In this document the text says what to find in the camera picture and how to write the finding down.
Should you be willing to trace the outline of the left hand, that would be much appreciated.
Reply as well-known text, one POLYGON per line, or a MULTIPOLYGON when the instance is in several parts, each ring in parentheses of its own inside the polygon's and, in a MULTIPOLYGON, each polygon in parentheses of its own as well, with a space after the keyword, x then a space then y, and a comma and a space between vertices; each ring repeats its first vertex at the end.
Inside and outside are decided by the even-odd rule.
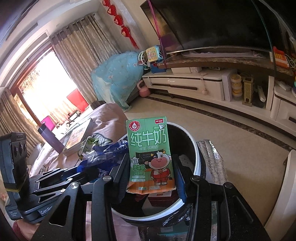
POLYGON ((13 231, 19 240, 27 241, 32 239, 39 225, 39 223, 31 224, 23 219, 20 219, 13 223, 13 231))

